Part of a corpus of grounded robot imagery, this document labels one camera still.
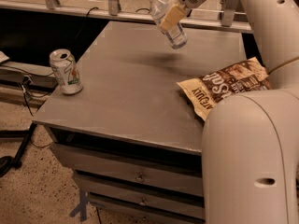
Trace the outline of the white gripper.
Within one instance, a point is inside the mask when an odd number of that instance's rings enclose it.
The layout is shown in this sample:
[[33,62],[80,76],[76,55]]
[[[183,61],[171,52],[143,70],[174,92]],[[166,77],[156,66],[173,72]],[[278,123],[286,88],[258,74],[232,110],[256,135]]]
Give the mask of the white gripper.
[[171,5],[163,17],[160,28],[169,31],[186,16],[187,8],[200,7],[206,0],[178,0],[182,5]]

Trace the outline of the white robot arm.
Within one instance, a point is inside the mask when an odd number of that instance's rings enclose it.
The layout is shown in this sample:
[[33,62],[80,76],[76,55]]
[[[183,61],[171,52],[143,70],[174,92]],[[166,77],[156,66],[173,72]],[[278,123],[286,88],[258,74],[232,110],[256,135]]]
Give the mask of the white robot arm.
[[272,87],[231,95],[202,134],[206,224],[298,224],[299,10],[241,0]]

